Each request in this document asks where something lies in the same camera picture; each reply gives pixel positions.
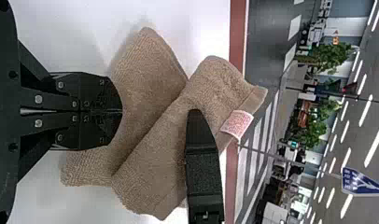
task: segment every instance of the folded towel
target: folded towel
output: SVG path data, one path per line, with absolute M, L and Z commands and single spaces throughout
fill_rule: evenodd
M 187 76 L 164 40 L 143 28 L 111 80 L 123 104 L 117 133 L 108 146 L 67 154 L 61 175 L 66 186 L 110 186 L 111 176 L 184 89 Z
M 165 219 L 186 197 L 184 148 L 187 116 L 204 114 L 219 150 L 233 137 L 220 132 L 233 110 L 254 114 L 267 90 L 245 82 L 218 57 L 206 58 L 180 96 L 166 109 L 112 178 L 112 188 L 127 209 Z

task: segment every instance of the road marking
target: road marking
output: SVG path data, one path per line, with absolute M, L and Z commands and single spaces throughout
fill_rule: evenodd
M 360 63 L 358 64 L 358 71 L 356 72 L 355 80 L 353 82 L 358 81 L 358 74 L 360 74 L 362 64 L 363 64 L 363 61 L 361 60 Z
M 309 222 L 310 224 L 313 224 L 313 222 L 315 221 L 315 217 L 316 217 L 316 211 L 312 215 L 311 222 Z
M 327 162 L 326 163 L 324 163 L 324 167 L 323 167 L 323 173 L 321 173 L 321 178 L 323 178 L 323 176 L 324 176 L 324 173 L 326 173 L 326 169 L 327 169 Z
M 372 10 L 371 10 L 371 14 L 370 14 L 370 17 L 368 18 L 367 25 L 370 25 L 370 24 L 371 24 L 372 16 L 373 16 L 373 13 L 375 12 L 376 5 L 378 5 L 378 0 L 375 0 L 375 1 L 373 2 L 373 6 L 372 6 Z
M 344 201 L 344 206 L 341 210 L 341 219 L 344 218 L 344 215 L 346 214 L 347 208 L 349 208 L 350 203 L 352 202 L 353 194 L 347 195 L 346 201 Z
M 300 31 L 301 17 L 302 15 L 299 15 L 291 20 L 288 32 L 288 40 L 290 40 L 295 34 L 297 34 Z
M 341 136 L 341 143 L 344 141 L 344 138 L 346 137 L 347 130 L 349 129 L 350 121 L 348 120 L 346 124 L 344 125 L 344 131 L 342 132 Z
M 378 22 L 379 22 L 379 10 L 378 10 L 378 14 L 376 14 L 375 21 L 373 22 L 373 27 L 371 29 L 371 32 L 375 31 L 376 24 L 378 24 Z
M 367 168 L 367 166 L 370 164 L 373 154 L 375 153 L 376 149 L 379 146 L 379 131 L 375 136 L 375 139 L 373 139 L 373 143 L 371 145 L 370 150 L 368 151 L 367 157 L 365 158 L 364 161 L 364 167 Z
M 330 144 L 327 144 L 326 150 L 324 150 L 324 155 L 323 155 L 324 158 L 326 158 L 326 156 L 327 156 L 327 152 L 329 151 L 329 146 L 330 146 Z
M 359 127 L 361 127 L 363 125 L 364 119 L 365 119 L 365 117 L 367 117 L 368 110 L 370 109 L 372 99 L 373 99 L 373 96 L 371 94 L 370 97 L 368 97 L 367 104 L 365 104 L 365 107 L 364 107 L 363 113 L 361 115 L 360 121 L 358 122 Z
M 342 163 L 341 166 L 341 173 L 343 168 L 347 165 L 347 162 L 349 161 L 350 153 L 352 153 L 352 148 L 348 148 L 346 152 L 346 156 L 344 156 L 344 162 Z
M 330 165 L 329 174 L 332 173 L 332 170 L 334 169 L 334 165 L 335 165 L 336 161 L 337 161 L 337 159 L 334 157 L 334 159 L 332 159 L 332 163 Z
M 309 208 L 308 215 L 306 216 L 306 218 L 309 218 L 311 216 L 311 213 L 312 213 L 312 206 Z
M 338 122 L 338 117 L 335 119 L 334 124 L 332 125 L 332 130 L 331 130 L 332 133 L 334 133 L 335 128 L 337 127 L 337 122 Z
M 337 135 L 335 134 L 334 135 L 334 139 L 332 139 L 332 144 L 331 144 L 331 147 L 330 147 L 330 151 L 333 151 L 334 150 L 334 147 L 335 147 L 335 142 L 337 141 Z
M 360 56 L 360 51 L 358 51 L 358 53 L 356 54 L 356 59 L 355 59 L 355 62 L 353 63 L 352 72 L 354 72 L 356 69 L 356 65 L 358 64 L 358 57 L 359 56 Z
M 318 194 L 318 187 L 315 190 L 314 199 L 317 198 L 317 194 Z
M 294 0 L 294 5 L 298 5 L 299 3 L 302 3 L 304 0 Z
M 364 84 L 366 80 L 367 80 L 367 74 L 365 74 L 363 79 L 361 80 L 360 87 L 358 88 L 358 95 L 361 95 L 361 92 L 362 92 L 362 89 L 364 88 Z
M 335 188 L 332 188 L 329 199 L 327 200 L 326 208 L 329 209 L 332 199 L 334 198 Z
M 324 196 L 324 191 L 326 190 L 325 187 L 323 187 L 323 189 L 321 190 L 320 192 L 320 196 L 318 197 L 318 203 L 321 203 L 321 200 L 323 200 L 323 196 Z
M 346 101 L 346 103 L 344 104 L 344 110 L 342 111 L 342 114 L 341 114 L 341 121 L 344 120 L 344 115 L 346 114 L 346 110 L 348 106 L 349 106 L 349 102 Z
M 294 44 L 291 49 L 288 51 L 285 57 L 285 67 L 283 68 L 283 72 L 286 71 L 291 61 L 294 59 L 295 56 L 295 49 L 297 48 L 297 44 Z

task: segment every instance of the white surface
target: white surface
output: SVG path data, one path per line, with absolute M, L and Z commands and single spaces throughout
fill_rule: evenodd
M 304 0 L 294 0 L 294 5 L 297 5 L 299 3 L 302 3 Z
M 262 224 L 280 223 L 288 218 L 288 210 L 273 203 L 266 203 L 263 217 Z
M 328 163 L 327 163 L 327 162 L 326 162 L 326 163 L 324 163 L 324 167 L 323 167 L 323 173 L 321 173 L 321 178 L 323 178 L 323 177 L 324 177 L 324 173 L 326 173 L 327 165 L 328 165 Z
M 358 121 L 358 127 L 361 127 L 364 123 L 365 118 L 367 117 L 368 110 L 370 109 L 371 106 L 371 101 L 373 100 L 372 94 L 368 97 L 367 104 L 365 104 L 364 110 L 361 114 L 360 120 Z
M 347 152 L 346 152 L 346 155 L 344 156 L 344 162 L 342 163 L 342 166 L 341 166 L 341 173 L 342 173 L 343 168 L 346 167 L 347 162 L 349 161 L 351 153 L 352 153 L 352 148 L 348 148 Z
M 309 222 L 310 224 L 313 224 L 313 223 L 314 223 L 314 221 L 315 221 L 315 216 L 316 216 L 316 212 L 314 212 L 314 214 L 312 215 L 311 222 Z
M 373 154 L 375 154 L 375 151 L 378 148 L 378 146 L 379 146 L 379 130 L 375 136 L 375 139 L 372 142 L 372 145 L 371 145 L 370 150 L 368 151 L 367 157 L 365 158 L 365 161 L 364 161 L 365 168 L 367 168 L 367 166 L 370 164 Z
M 288 65 L 294 59 L 295 48 L 297 48 L 297 44 L 294 44 L 294 46 L 292 46 L 291 49 L 287 52 L 286 57 L 285 57 L 285 67 L 283 68 L 283 72 L 286 71 L 286 69 L 288 68 Z
M 323 155 L 323 157 L 326 157 L 326 156 L 327 156 L 327 152 L 329 152 L 329 147 L 330 147 L 330 144 L 327 144 L 327 145 L 326 145 L 326 149 L 324 150 L 324 155 Z
M 329 169 L 329 174 L 332 173 L 332 170 L 334 169 L 334 166 L 335 166 L 335 162 L 337 161 L 337 159 L 334 157 L 334 159 L 332 159 L 332 163 L 330 165 L 330 169 Z
M 348 106 L 349 106 L 349 101 L 346 101 L 346 103 L 344 104 L 344 110 L 341 114 L 341 121 L 344 121 L 344 116 L 346 115 L 346 110 Z
M 358 57 L 360 56 L 360 53 L 361 51 L 358 51 L 358 53 L 356 54 L 356 59 L 355 59 L 355 62 L 353 63 L 352 72 L 354 72 L 356 69 L 356 65 L 358 64 Z
M 332 139 L 332 144 L 331 144 L 331 147 L 330 147 L 330 151 L 333 151 L 334 150 L 334 147 L 335 147 L 335 143 L 337 141 L 337 137 L 338 135 L 334 135 L 334 138 Z
M 343 62 L 341 65 L 337 66 L 337 72 L 334 73 L 334 77 L 349 77 L 352 67 L 353 67 L 353 61 Z M 330 76 L 328 72 L 329 71 L 321 72 L 320 75 Z
M 317 198 L 317 194 L 318 194 L 318 187 L 317 187 L 316 190 L 315 190 L 314 199 Z
M 291 24 L 289 25 L 288 40 L 300 31 L 301 16 L 302 15 L 299 15 L 291 20 Z
M 306 162 L 310 162 L 314 165 L 320 165 L 321 159 L 323 159 L 323 155 L 311 150 L 306 151 L 305 160 Z
M 318 197 L 318 203 L 321 203 L 321 201 L 323 200 L 323 197 L 324 197 L 324 191 L 326 190 L 325 187 L 323 187 L 323 189 L 321 190 L 320 192 L 320 196 Z
M 379 9 L 378 9 L 378 14 L 376 14 L 375 21 L 373 22 L 371 32 L 375 31 L 375 28 L 376 28 L 376 25 L 378 24 L 378 22 L 379 22 Z
M 346 201 L 344 201 L 344 206 L 341 209 L 341 219 L 344 218 L 344 215 L 346 214 L 347 209 L 349 208 L 350 203 L 353 200 L 353 194 L 347 195 Z
M 331 133 L 334 133 L 335 128 L 336 128 L 336 126 L 337 126 L 337 122 L 338 122 L 338 117 L 335 119 L 334 124 L 332 125 Z
M 362 89 L 364 88 L 366 80 L 367 80 L 367 74 L 365 74 L 363 79 L 361 80 L 360 87 L 358 88 L 358 95 L 361 95 L 361 92 L 362 92 Z
M 338 30 L 339 36 L 363 36 L 367 26 L 368 17 L 327 18 L 326 36 L 335 36 Z
M 306 215 L 306 218 L 309 218 L 311 216 L 311 213 L 312 213 L 312 206 L 309 208 L 308 215 Z
M 375 0 L 373 2 L 372 10 L 371 10 L 371 13 L 370 13 L 370 17 L 368 18 L 367 25 L 371 24 L 373 13 L 375 12 L 376 5 L 378 5 L 378 0 Z
M 360 74 L 362 64 L 363 64 L 363 61 L 361 60 L 360 64 L 358 65 L 358 71 L 356 72 L 355 79 L 353 80 L 353 82 L 357 82 L 358 81 L 358 75 Z
M 334 198 L 334 194 L 335 194 L 335 188 L 332 188 L 329 199 L 327 200 L 327 203 L 326 203 L 326 209 L 329 209 L 332 199 Z
M 45 1 L 11 0 L 20 41 L 50 71 L 102 76 L 128 36 L 154 28 L 172 47 L 190 76 L 206 56 L 229 56 L 230 1 Z M 122 208 L 108 188 L 66 188 L 49 152 L 19 183 L 8 223 L 160 223 Z M 187 223 L 178 208 L 165 223 Z
M 346 137 L 347 130 L 349 129 L 350 121 L 348 120 L 346 124 L 344 125 L 344 131 L 342 132 L 341 136 L 341 143 L 344 141 L 344 138 Z

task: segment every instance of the white tag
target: white tag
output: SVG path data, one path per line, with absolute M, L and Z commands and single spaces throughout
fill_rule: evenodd
M 240 141 L 253 119 L 251 114 L 243 110 L 233 110 L 221 126 L 220 131 L 228 133 Z

